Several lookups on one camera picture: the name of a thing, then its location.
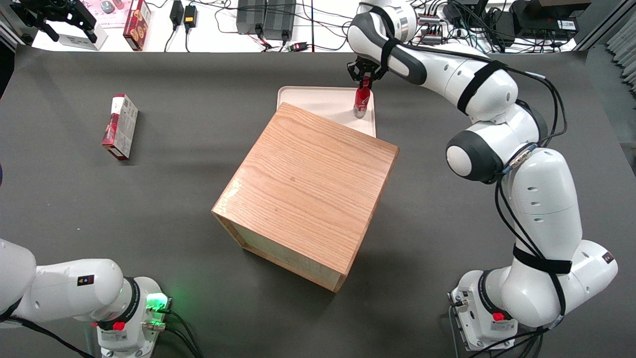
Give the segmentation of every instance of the cardboard box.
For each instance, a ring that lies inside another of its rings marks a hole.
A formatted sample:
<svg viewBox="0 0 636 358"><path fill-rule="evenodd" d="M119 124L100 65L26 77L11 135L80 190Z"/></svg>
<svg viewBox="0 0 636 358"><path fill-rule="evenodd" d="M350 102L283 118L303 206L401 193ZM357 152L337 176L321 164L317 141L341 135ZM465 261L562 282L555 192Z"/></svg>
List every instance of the cardboard box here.
<svg viewBox="0 0 636 358"><path fill-rule="evenodd" d="M144 49L150 16L150 9L144 0L132 1L126 26L123 28L123 37L128 41L133 51Z"/></svg>
<svg viewBox="0 0 636 358"><path fill-rule="evenodd" d="M338 292L398 152L283 103L212 213L244 249Z"/></svg>
<svg viewBox="0 0 636 358"><path fill-rule="evenodd" d="M132 137L135 134L139 110L125 94L113 97L111 121L106 127L102 146L119 160L130 157Z"/></svg>

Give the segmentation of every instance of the white tray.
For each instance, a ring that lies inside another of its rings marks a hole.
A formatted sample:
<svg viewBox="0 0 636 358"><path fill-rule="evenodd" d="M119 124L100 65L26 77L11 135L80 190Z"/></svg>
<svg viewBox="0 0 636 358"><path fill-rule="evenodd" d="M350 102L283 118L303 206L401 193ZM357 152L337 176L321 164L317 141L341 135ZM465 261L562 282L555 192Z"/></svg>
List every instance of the white tray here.
<svg viewBox="0 0 636 358"><path fill-rule="evenodd" d="M354 115L355 99L356 88L285 86L279 90L276 108L286 102L375 137L373 93L363 118L356 118Z"/></svg>

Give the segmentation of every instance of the red button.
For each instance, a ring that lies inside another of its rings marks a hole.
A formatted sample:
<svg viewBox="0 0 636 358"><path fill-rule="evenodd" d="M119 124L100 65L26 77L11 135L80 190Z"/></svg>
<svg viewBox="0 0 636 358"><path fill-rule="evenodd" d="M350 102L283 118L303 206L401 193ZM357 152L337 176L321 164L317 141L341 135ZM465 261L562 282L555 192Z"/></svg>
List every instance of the red button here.
<svg viewBox="0 0 636 358"><path fill-rule="evenodd" d="M124 322L115 322L113 324L113 330L114 331L123 331L124 326L126 326L126 323L124 323Z"/></svg>
<svg viewBox="0 0 636 358"><path fill-rule="evenodd" d="M501 312L495 312L492 314L492 319L494 319L495 322L499 322L500 320L506 319L506 316Z"/></svg>

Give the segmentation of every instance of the green light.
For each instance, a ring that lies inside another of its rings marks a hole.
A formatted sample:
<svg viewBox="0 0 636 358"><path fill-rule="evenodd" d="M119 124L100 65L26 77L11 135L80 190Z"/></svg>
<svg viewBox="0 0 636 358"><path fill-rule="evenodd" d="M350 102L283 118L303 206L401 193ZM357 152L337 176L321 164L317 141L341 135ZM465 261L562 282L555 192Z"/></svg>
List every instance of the green light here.
<svg viewBox="0 0 636 358"><path fill-rule="evenodd" d="M161 292L156 294L149 294L146 297L146 308L152 310L163 310L168 306L168 296Z"/></svg>

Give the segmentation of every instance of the wooden box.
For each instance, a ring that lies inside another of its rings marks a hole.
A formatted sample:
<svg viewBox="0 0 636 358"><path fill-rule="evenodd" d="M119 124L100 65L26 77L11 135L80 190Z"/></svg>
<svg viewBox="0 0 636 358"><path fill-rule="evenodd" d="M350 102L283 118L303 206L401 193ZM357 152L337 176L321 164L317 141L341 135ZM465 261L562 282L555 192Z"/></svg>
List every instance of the wooden box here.
<svg viewBox="0 0 636 358"><path fill-rule="evenodd" d="M338 292L398 152L283 103L212 213L242 248Z"/></svg>

